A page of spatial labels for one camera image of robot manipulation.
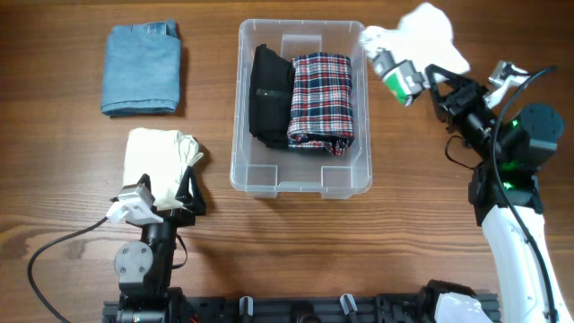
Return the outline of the cream white garment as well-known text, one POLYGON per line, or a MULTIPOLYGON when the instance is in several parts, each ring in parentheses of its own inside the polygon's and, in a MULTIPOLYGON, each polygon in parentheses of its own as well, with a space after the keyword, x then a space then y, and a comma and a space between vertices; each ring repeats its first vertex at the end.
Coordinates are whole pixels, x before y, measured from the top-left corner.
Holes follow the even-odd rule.
POLYGON ((176 193, 187 167, 203 157, 199 149, 192 135, 178 130, 135 128, 127 139, 123 185, 133 185, 147 174, 157 209, 180 208, 183 203, 176 199, 176 193))

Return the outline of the white printed t-shirt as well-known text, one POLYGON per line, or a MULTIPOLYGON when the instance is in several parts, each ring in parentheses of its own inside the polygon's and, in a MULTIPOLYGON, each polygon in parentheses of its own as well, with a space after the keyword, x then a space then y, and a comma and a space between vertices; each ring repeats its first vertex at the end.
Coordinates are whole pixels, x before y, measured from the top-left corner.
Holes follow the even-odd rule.
POLYGON ((375 74, 404 106, 430 88, 424 73, 428 65, 455 74, 470 71, 469 63, 454 45, 449 18, 428 2, 404 15, 393 30, 367 27, 359 42, 375 74))

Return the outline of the blue denim jeans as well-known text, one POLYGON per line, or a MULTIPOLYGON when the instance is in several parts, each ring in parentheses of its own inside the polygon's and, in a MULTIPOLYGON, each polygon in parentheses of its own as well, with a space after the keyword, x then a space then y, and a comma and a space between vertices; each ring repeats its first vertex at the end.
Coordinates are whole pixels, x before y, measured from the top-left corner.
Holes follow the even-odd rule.
POLYGON ((175 112, 180 64, 175 21, 113 27, 107 38, 101 112, 108 117, 175 112))

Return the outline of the red plaid shirt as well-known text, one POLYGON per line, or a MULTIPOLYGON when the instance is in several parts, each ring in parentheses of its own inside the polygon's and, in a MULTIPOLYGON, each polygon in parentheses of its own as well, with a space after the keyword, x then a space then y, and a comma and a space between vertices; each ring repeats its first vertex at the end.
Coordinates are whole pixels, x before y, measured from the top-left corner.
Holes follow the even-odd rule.
POLYGON ((315 52, 291 62, 295 74, 288 147, 344 155, 354 140, 351 59, 315 52))

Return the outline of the black garment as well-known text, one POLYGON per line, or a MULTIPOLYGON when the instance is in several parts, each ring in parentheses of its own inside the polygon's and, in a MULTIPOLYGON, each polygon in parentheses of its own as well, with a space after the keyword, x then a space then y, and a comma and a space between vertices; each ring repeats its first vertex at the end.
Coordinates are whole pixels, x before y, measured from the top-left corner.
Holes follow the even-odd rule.
POLYGON ((249 87, 249 132, 267 148, 288 148, 295 70, 266 44, 256 47, 249 87))

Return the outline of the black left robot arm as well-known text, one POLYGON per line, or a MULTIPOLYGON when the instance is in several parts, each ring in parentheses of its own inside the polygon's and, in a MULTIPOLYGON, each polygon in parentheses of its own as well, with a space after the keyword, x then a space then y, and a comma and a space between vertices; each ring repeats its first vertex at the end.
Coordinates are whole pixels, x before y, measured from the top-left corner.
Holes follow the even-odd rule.
POLYGON ((173 262, 177 246, 183 247, 177 229, 193 226, 206 214, 206 203, 188 166, 175 200, 182 205, 160 211, 154 203, 150 176, 143 174, 113 198, 107 218, 142 230, 137 241, 123 245, 114 259, 120 290, 117 303, 106 303, 104 322, 198 322, 200 317, 179 287, 170 285, 172 271, 184 263, 173 262))

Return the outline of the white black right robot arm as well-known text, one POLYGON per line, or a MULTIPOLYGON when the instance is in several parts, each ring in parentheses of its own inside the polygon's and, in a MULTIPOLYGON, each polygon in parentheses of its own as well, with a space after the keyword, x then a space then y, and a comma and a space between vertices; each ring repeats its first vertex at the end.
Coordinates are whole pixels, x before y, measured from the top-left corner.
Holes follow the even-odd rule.
POLYGON ((555 69, 530 74, 499 62, 490 82, 502 92, 516 89, 500 112, 493 111, 485 86, 438 65, 425 69, 437 118, 481 158, 472 168, 468 201, 495 260, 506 322, 572 320, 545 241, 537 177, 557 151, 564 121, 544 103, 505 119, 526 88, 555 69))

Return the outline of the clear plastic storage container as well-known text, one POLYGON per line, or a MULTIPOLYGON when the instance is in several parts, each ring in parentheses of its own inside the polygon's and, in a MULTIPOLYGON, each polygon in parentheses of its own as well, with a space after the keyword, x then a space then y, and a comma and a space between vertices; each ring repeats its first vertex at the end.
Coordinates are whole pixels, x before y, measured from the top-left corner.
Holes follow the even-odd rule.
POLYGON ((282 192, 319 193, 324 199, 362 194, 372 184, 368 63, 360 46, 364 26, 356 21, 247 19, 239 48, 230 183, 252 196, 282 192), (342 156, 328 152, 272 149, 248 129, 248 95, 256 47, 267 45, 285 59, 323 51, 348 56, 352 64, 352 145, 342 156))

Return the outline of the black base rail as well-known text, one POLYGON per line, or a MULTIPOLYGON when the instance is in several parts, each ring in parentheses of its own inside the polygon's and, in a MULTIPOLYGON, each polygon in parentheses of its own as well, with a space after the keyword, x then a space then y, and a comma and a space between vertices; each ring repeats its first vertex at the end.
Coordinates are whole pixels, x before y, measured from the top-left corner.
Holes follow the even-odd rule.
POLYGON ((375 297, 227 300, 222 297, 189 298, 184 308, 192 322, 295 322, 313 314, 322 322, 432 322, 430 313, 417 313, 414 293, 375 297))

